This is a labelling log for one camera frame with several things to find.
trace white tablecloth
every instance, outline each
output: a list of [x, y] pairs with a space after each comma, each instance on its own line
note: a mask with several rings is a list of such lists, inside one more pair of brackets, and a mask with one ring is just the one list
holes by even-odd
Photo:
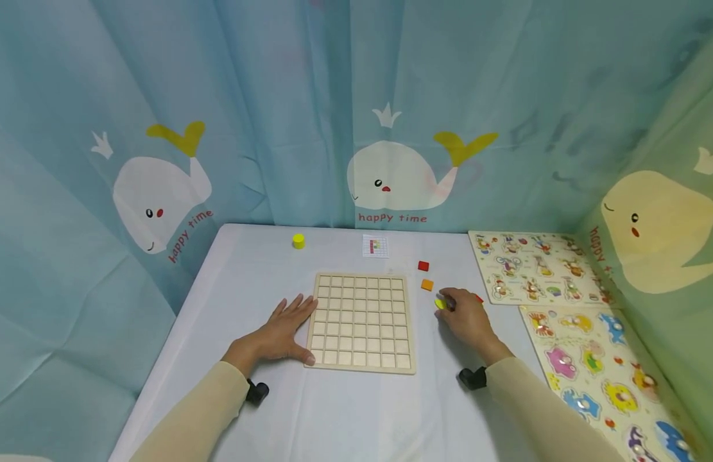
[[[292, 247], [303, 233], [306, 248]], [[386, 235], [390, 258], [361, 256], [362, 234]], [[418, 270], [430, 262], [430, 272]], [[516, 307], [491, 305], [465, 234], [362, 232], [225, 225], [119, 438], [111, 461], [127, 461], [159, 420], [218, 361], [230, 342], [262, 325], [283, 298], [311, 294], [319, 271], [394, 273], [408, 281], [415, 375], [263, 364], [253, 375], [271, 392], [244, 404], [215, 461], [535, 461], [487, 389], [465, 391], [456, 375], [481, 366], [433, 316], [441, 287], [466, 287], [487, 301], [497, 334], [542, 377]], [[298, 331], [304, 345], [307, 323]]]

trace wooden peg puzzle board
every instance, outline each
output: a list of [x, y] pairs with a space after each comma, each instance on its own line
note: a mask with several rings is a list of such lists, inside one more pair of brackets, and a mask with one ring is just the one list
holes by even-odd
[[404, 277], [319, 273], [309, 322], [312, 368], [415, 374]]
[[474, 256], [497, 305], [613, 305], [571, 235], [469, 232]]
[[713, 460], [620, 310], [522, 306], [520, 311], [549, 387], [608, 438], [623, 460]]

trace hand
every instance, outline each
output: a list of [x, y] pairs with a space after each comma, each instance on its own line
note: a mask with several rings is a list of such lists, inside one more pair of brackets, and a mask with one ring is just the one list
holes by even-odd
[[317, 306], [318, 301], [312, 296], [303, 302], [302, 293], [289, 306], [284, 298], [266, 324], [230, 344], [222, 361], [233, 364], [247, 378], [260, 359], [294, 358], [312, 366], [314, 356], [295, 343], [295, 332]]
[[453, 301], [454, 310], [437, 310], [436, 317], [445, 321], [459, 340], [476, 350], [485, 364], [490, 366], [513, 355], [492, 330], [482, 302], [473, 293], [453, 287], [441, 289], [440, 293]]

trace yellow whale tail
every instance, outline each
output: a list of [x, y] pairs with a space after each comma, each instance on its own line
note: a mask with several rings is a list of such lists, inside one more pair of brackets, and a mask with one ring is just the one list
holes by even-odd
[[469, 157], [491, 145], [497, 139], [497, 133], [487, 133], [479, 136], [468, 145], [464, 145], [459, 135], [453, 132], [438, 132], [433, 136], [433, 139], [443, 145], [445, 150], [449, 152], [449, 156], [451, 156], [452, 165], [458, 167], [464, 164]]
[[190, 125], [187, 125], [184, 136], [161, 124], [149, 126], [146, 130], [147, 136], [164, 138], [172, 145], [175, 145], [178, 150], [190, 157], [196, 156], [197, 145], [200, 144], [203, 133], [205, 133], [205, 123], [201, 121], [192, 122]]

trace left hand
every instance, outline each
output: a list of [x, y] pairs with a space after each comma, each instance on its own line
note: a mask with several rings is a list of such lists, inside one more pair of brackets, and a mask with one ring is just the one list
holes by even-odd
[[289, 306], [287, 298], [279, 302], [266, 324], [230, 344], [222, 361], [233, 364], [247, 378], [260, 359], [293, 358], [312, 366], [314, 356], [295, 343], [295, 332], [316, 309], [318, 301], [312, 296], [304, 301], [302, 298], [300, 293]]

